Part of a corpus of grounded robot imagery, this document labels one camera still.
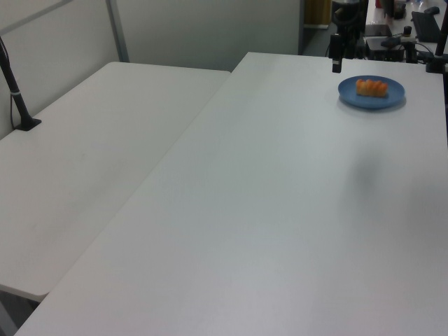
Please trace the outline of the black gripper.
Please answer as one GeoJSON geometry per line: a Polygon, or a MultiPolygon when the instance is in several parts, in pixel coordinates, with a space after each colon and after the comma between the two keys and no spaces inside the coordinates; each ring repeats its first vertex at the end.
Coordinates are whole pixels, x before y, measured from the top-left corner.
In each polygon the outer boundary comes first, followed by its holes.
{"type": "Polygon", "coordinates": [[[330,58],[332,60],[332,72],[341,73],[343,56],[343,37],[340,34],[330,36],[330,58]]]}

